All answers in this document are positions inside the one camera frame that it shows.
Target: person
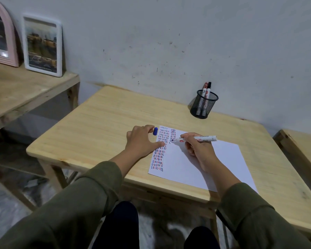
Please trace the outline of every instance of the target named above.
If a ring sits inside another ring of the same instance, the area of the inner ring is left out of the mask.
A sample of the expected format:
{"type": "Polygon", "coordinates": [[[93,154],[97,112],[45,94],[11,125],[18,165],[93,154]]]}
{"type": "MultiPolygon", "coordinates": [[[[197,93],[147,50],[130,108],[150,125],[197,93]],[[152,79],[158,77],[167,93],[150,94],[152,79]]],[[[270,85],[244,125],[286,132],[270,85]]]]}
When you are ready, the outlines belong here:
{"type": "MultiPolygon", "coordinates": [[[[100,223],[106,219],[93,244],[96,248],[139,248],[138,214],[129,202],[118,204],[125,175],[141,158],[164,146],[150,142],[154,126],[135,126],[127,132],[125,149],[101,162],[21,219],[0,239],[0,248],[87,248],[100,223]]],[[[209,173],[221,202],[216,214],[244,248],[311,248],[310,241],[282,218],[247,184],[238,180],[216,157],[211,143],[199,143],[196,133],[181,135],[188,152],[209,173]]],[[[206,227],[195,228],[184,248],[219,248],[206,227]]]]}

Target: white picture frame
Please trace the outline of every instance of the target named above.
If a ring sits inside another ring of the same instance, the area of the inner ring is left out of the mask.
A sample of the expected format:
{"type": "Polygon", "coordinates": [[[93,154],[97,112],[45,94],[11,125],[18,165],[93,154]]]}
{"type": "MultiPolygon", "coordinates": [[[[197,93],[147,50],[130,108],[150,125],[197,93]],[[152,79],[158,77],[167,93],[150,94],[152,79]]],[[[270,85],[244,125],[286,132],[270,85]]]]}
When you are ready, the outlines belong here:
{"type": "Polygon", "coordinates": [[[23,14],[22,41],[26,69],[62,76],[62,25],[59,21],[23,14]]]}

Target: rolled sleeve cuff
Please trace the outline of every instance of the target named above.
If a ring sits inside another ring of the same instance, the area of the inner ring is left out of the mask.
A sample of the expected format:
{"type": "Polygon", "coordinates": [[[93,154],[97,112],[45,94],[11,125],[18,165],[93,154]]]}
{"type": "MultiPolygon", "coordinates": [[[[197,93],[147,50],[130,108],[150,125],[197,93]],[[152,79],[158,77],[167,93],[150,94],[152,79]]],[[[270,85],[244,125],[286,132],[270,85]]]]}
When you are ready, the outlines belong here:
{"type": "Polygon", "coordinates": [[[79,178],[87,177],[96,181],[107,194],[107,202],[104,215],[108,214],[118,200],[119,190],[122,184],[122,173],[115,162],[101,162],[79,178]]]}
{"type": "Polygon", "coordinates": [[[216,210],[216,215],[234,234],[246,216],[262,207],[273,208],[248,184],[238,183],[226,191],[216,210]]]}

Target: olive green sleeve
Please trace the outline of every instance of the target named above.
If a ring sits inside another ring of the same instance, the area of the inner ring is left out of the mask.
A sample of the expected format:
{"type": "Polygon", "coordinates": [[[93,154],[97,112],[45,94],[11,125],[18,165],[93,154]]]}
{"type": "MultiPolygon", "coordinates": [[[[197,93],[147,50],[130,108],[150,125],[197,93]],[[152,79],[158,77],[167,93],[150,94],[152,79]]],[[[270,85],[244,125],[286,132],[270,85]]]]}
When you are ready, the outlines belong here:
{"type": "Polygon", "coordinates": [[[0,239],[0,248],[87,248],[100,218],[118,200],[122,174],[102,162],[80,176],[0,239]]]}
{"type": "Polygon", "coordinates": [[[216,211],[242,249],[311,248],[311,242],[249,185],[230,187],[216,211]]]}

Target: black mesh pen holder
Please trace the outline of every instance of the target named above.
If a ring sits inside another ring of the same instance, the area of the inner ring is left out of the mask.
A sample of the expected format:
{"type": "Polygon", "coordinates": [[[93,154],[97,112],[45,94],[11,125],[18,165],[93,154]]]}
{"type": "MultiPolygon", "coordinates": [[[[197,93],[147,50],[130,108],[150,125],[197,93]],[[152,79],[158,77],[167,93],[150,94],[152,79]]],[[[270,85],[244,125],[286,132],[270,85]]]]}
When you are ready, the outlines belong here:
{"type": "Polygon", "coordinates": [[[207,99],[202,96],[202,93],[203,90],[197,91],[197,97],[190,109],[190,113],[199,119],[206,119],[219,97],[215,93],[210,92],[209,98],[207,99]]]}

